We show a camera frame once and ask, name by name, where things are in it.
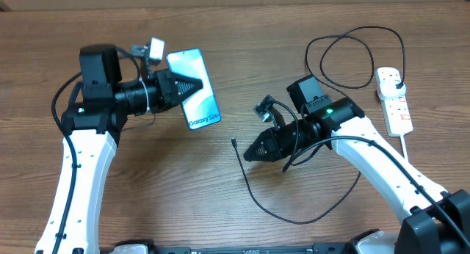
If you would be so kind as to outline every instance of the power strip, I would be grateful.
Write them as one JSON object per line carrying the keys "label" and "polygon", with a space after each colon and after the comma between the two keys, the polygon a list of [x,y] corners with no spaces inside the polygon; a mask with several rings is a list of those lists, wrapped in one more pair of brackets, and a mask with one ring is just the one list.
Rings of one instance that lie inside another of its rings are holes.
{"label": "power strip", "polygon": [[402,143],[403,157],[408,160],[408,153],[405,146],[404,136],[413,130],[410,110],[404,96],[404,90],[392,90],[390,84],[395,84],[400,80],[400,73],[394,68],[384,67],[377,69],[377,94],[384,92],[388,87],[386,98],[380,97],[382,103],[383,118],[390,137],[399,137]]}

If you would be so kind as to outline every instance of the wooden table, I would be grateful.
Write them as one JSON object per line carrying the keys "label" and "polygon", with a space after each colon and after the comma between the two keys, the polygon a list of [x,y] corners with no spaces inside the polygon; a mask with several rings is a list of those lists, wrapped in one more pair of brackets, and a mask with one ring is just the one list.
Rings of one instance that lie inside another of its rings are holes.
{"label": "wooden table", "polygon": [[[408,104],[414,131],[411,163],[449,191],[470,191],[470,6],[348,4],[282,7],[135,9],[0,13],[0,253],[32,253],[50,214],[62,160],[62,137],[51,99],[79,71],[79,49],[93,43],[124,48],[150,37],[166,52],[200,48],[223,121],[187,129],[179,108],[156,125],[125,132],[109,170],[100,243],[152,238],[160,246],[242,247],[344,241],[370,228],[397,231],[385,200],[362,178],[350,196],[312,225],[290,225],[250,199],[231,146],[241,151],[266,129],[251,111],[265,95],[293,107],[286,87],[303,77],[306,44],[356,26],[398,31],[406,44]],[[400,44],[388,32],[364,30],[375,64],[401,69]],[[311,50],[315,73],[329,41]],[[123,75],[134,76],[130,62]],[[364,47],[342,41],[325,58],[331,77],[363,84]],[[66,97],[58,109],[65,108]],[[326,89],[334,99],[340,95]],[[347,93],[386,135],[375,83]],[[151,117],[130,117],[128,125]],[[312,162],[281,173],[285,161],[245,163],[258,200],[283,217],[313,219],[353,183],[357,170],[322,149]]]}

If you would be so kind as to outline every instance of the phone screen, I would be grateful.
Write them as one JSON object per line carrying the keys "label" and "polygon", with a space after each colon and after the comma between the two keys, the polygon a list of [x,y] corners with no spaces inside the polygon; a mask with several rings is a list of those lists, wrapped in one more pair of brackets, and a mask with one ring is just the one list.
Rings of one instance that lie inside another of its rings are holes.
{"label": "phone screen", "polygon": [[181,104],[189,129],[194,130],[219,122],[219,107],[200,50],[195,48],[170,53],[167,62],[172,72],[201,79],[203,82],[203,88]]}

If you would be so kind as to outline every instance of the smartphone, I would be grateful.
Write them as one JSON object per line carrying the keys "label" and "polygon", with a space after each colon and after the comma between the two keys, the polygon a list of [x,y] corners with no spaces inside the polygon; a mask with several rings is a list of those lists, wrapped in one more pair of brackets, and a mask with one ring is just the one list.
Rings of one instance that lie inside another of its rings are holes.
{"label": "smartphone", "polygon": [[198,48],[173,52],[167,56],[168,66],[173,73],[201,79],[203,88],[181,103],[189,129],[195,130],[219,122],[222,118],[215,100],[203,55]]}

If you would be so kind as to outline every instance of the cable tip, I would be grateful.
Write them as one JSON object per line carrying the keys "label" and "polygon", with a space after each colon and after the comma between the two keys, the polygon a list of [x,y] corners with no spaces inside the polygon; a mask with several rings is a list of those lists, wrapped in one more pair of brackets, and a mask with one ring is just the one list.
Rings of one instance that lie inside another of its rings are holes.
{"label": "cable tip", "polygon": [[232,137],[232,145],[234,148],[236,148],[236,139],[235,137]]}

